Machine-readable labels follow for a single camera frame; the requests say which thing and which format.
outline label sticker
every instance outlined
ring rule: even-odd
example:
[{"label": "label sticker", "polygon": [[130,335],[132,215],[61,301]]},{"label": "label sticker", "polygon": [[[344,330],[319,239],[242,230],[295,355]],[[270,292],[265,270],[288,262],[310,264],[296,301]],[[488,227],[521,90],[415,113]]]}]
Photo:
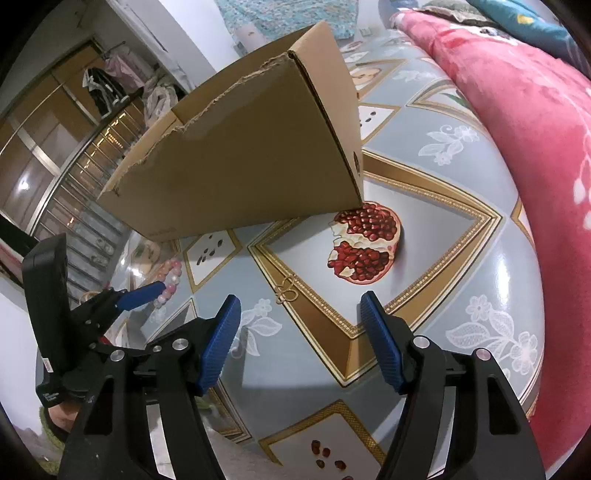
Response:
[{"label": "label sticker", "polygon": [[43,365],[45,365],[45,370],[47,370],[49,373],[53,373],[53,369],[51,367],[51,362],[49,361],[48,358],[43,358]]}]

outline cardboard box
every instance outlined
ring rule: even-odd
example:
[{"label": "cardboard box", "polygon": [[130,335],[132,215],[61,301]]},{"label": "cardboard box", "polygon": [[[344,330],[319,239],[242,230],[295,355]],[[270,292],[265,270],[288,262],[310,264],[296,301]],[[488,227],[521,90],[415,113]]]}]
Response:
[{"label": "cardboard box", "polygon": [[132,147],[99,204],[150,240],[359,207],[356,90],[326,22],[231,64]]}]

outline pink blanket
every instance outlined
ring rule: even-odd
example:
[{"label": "pink blanket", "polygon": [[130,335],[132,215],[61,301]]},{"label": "pink blanket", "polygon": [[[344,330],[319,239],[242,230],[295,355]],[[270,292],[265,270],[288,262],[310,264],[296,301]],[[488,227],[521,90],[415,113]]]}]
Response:
[{"label": "pink blanket", "polygon": [[394,20],[466,95],[527,210],[546,328],[531,425],[548,467],[591,423],[591,82],[535,47],[477,27],[414,11]]}]

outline pink beads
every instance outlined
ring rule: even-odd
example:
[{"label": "pink beads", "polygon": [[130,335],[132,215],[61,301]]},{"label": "pink beads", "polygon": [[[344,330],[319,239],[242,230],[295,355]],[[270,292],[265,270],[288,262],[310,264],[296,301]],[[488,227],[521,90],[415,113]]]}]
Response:
[{"label": "pink beads", "polygon": [[166,289],[154,302],[154,306],[162,306],[169,301],[177,291],[177,285],[180,282],[180,276],[183,274],[183,264],[178,258],[171,258],[162,264],[156,275],[156,280],[167,281]]}]

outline pomegranate half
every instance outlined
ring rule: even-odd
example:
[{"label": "pomegranate half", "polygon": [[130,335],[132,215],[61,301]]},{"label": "pomegranate half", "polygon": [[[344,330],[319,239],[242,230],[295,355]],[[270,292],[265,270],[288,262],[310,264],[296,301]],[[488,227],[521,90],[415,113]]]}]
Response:
[{"label": "pomegranate half", "polygon": [[393,210],[377,202],[336,214],[330,223],[334,240],[327,266],[356,285],[382,278],[394,263],[402,224]]}]

